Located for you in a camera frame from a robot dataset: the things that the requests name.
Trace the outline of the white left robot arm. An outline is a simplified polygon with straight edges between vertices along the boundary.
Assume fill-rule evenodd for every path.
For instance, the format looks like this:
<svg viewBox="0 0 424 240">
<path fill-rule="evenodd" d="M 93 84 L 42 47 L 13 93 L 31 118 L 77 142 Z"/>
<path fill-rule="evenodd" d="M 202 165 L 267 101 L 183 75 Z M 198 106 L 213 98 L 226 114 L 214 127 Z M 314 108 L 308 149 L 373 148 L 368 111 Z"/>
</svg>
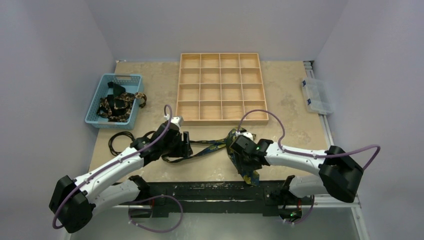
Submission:
<svg viewBox="0 0 424 240">
<path fill-rule="evenodd" d="M 129 147 L 102 166 L 75 178 L 60 178 L 48 205 L 54 214 L 53 228 L 75 233 L 108 208 L 124 203 L 152 204 L 157 198 L 165 198 L 165 194 L 151 190 L 139 175 L 117 181 L 163 155 L 190 153 L 189 134 L 180 131 L 183 121 L 181 116 L 172 117 L 156 131 L 138 138 L 132 136 Z"/>
</svg>

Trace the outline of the blue floral tie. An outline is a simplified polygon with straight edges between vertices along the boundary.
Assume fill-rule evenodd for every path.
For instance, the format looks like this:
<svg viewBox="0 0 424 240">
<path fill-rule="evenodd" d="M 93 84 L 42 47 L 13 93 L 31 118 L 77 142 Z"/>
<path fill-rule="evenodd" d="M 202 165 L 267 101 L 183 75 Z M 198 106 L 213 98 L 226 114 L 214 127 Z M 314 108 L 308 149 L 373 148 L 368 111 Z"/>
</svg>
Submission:
<svg viewBox="0 0 424 240">
<path fill-rule="evenodd" d="M 212 154 L 219 150 L 225 149 L 229 159 L 231 160 L 234 167 L 237 169 L 238 174 L 241 175 L 244 182 L 251 186 L 258 186 L 260 183 L 260 175 L 256 170 L 243 170 L 241 166 L 240 158 L 235 154 L 235 152 L 230 149 L 230 145 L 236 139 L 236 128 L 233 128 L 229 131 L 227 136 L 222 139 L 216 140 L 190 140 L 190 144 L 200 144 L 200 145 L 208 145 L 208 147 L 204 148 L 200 152 L 193 154 L 192 150 L 189 150 L 188 153 L 184 153 L 183 155 L 172 155 L 172 154 L 164 154 L 161 156 L 162 160 L 170 163 L 176 164 L 182 162 L 184 160 L 189 160 L 193 158 L 204 157 L 206 155 Z"/>
</svg>

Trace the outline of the wooden compartment tray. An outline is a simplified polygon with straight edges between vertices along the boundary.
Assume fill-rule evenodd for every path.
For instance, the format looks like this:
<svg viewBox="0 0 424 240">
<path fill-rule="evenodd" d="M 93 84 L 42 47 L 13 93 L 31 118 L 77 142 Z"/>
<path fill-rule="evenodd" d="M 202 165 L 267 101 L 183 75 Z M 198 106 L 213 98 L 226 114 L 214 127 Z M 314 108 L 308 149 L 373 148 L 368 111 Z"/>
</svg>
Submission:
<svg viewBox="0 0 424 240">
<path fill-rule="evenodd" d="M 180 55 L 176 114 L 186 124 L 265 125 L 267 109 L 258 53 Z"/>
</svg>

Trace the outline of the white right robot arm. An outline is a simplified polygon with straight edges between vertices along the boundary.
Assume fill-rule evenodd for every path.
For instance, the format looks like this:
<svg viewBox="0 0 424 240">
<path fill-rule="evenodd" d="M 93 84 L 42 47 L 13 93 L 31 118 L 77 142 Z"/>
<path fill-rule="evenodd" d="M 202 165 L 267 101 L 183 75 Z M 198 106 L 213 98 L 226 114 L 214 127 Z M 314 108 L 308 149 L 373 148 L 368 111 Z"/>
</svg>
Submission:
<svg viewBox="0 0 424 240">
<path fill-rule="evenodd" d="M 307 176 L 289 177 L 280 196 L 288 204 L 310 195 L 329 194 L 352 203 L 362 180 L 364 169 L 342 148 L 332 145 L 328 150 L 308 150 L 280 146 L 269 139 L 254 142 L 245 134 L 229 146 L 235 154 L 236 166 L 245 173 L 263 166 L 284 166 L 308 172 Z"/>
</svg>

